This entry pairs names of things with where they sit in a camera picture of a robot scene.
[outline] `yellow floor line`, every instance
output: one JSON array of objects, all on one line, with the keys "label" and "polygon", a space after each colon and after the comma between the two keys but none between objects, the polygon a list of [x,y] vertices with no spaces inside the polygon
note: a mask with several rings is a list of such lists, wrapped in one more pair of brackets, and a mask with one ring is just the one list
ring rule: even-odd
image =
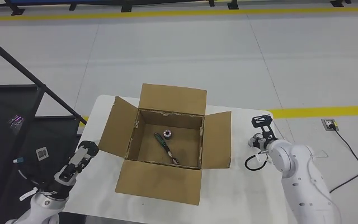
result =
[{"label": "yellow floor line", "polygon": [[268,109],[274,118],[311,118],[311,117],[336,117],[358,116],[358,106],[335,106],[327,108],[286,108]]},{"label": "yellow floor line", "polygon": [[332,13],[358,12],[358,7],[342,8],[273,8],[247,10],[192,10],[192,11],[158,11],[158,12],[130,12],[130,13],[92,13],[92,14],[62,14],[62,15],[22,15],[0,16],[0,21],[17,20],[89,20],[101,18],[129,18],[156,16],[205,16],[205,15],[238,15],[238,14],[295,14],[295,13]]}]

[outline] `screwdriver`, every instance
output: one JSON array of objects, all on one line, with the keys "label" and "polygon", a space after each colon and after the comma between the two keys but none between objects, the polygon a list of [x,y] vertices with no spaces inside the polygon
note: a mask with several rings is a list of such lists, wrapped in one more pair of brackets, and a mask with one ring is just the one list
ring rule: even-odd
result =
[{"label": "screwdriver", "polygon": [[156,140],[159,142],[159,144],[161,144],[161,146],[166,150],[169,157],[172,158],[173,163],[179,164],[179,160],[177,158],[173,157],[172,152],[170,151],[169,147],[167,146],[166,141],[164,141],[162,136],[160,134],[158,134],[157,132],[155,132],[154,136],[155,136]]}]

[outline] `roll of tape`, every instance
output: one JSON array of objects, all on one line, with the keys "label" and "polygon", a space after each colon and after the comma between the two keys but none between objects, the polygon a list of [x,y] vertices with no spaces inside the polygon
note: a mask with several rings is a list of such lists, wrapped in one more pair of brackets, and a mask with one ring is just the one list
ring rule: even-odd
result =
[{"label": "roll of tape", "polygon": [[171,139],[172,138],[172,131],[171,130],[165,130],[164,132],[163,132],[163,136],[164,136],[164,138],[166,139],[166,140],[169,140],[169,139]]}]

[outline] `wall socket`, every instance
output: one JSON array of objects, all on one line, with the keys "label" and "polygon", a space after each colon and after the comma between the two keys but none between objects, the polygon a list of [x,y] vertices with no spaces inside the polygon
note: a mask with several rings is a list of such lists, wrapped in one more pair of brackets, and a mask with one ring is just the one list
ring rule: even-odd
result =
[{"label": "wall socket", "polygon": [[321,119],[321,121],[322,121],[322,124],[323,124],[325,130],[330,131],[330,132],[335,131],[332,128],[329,128],[330,124],[334,124],[336,126],[336,130],[337,131],[339,130],[338,125],[337,125],[336,121],[333,118]]}]

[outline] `black cable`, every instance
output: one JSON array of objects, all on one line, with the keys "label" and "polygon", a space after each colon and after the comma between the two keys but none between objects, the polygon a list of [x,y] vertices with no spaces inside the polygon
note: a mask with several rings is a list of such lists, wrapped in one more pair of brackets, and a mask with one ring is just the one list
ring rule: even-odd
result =
[{"label": "black cable", "polygon": [[248,169],[248,170],[257,171],[257,170],[262,169],[262,168],[266,165],[267,159],[269,158],[269,156],[266,154],[266,160],[263,162],[262,166],[260,166],[259,168],[255,168],[255,169],[252,169],[252,168],[250,168],[250,167],[247,166],[247,163],[248,163],[251,159],[253,159],[253,158],[255,158],[255,155],[250,156],[249,158],[246,159],[246,161],[245,161],[245,167],[246,167],[246,169]]},{"label": "black cable", "polygon": [[[336,126],[334,124],[330,124],[329,127],[332,128],[338,134],[338,136],[347,144],[349,150],[352,152],[352,154],[354,155],[354,157],[358,161],[358,157],[356,156],[356,154],[354,153],[354,151],[352,150],[352,148],[348,144],[348,142],[346,142],[346,140],[344,140],[344,138],[338,133]],[[358,175],[354,176],[353,178],[350,178],[348,181],[344,182],[343,184],[340,184],[340,185],[336,186],[335,188],[330,190],[329,193],[331,194],[333,191],[337,190],[338,188],[340,188],[341,186],[343,186],[345,184],[348,184],[349,182],[351,182],[352,180],[354,180],[356,178],[358,178]]]},{"label": "black cable", "polygon": [[356,154],[353,152],[352,148],[350,147],[350,145],[346,142],[346,140],[344,140],[344,138],[342,138],[342,136],[338,133],[337,130],[335,130],[335,132],[338,134],[338,136],[347,144],[349,150],[352,152],[352,154],[354,155],[354,157],[356,158],[356,160],[358,161],[358,157],[356,156]]},{"label": "black cable", "polygon": [[340,188],[341,186],[348,184],[349,182],[351,182],[352,180],[358,178],[358,175],[354,176],[353,178],[350,178],[349,180],[347,180],[346,182],[344,182],[343,184],[340,184],[338,186],[336,186],[335,188],[333,188],[332,190],[329,191],[329,193],[331,194],[333,191],[337,190],[338,188]]}]

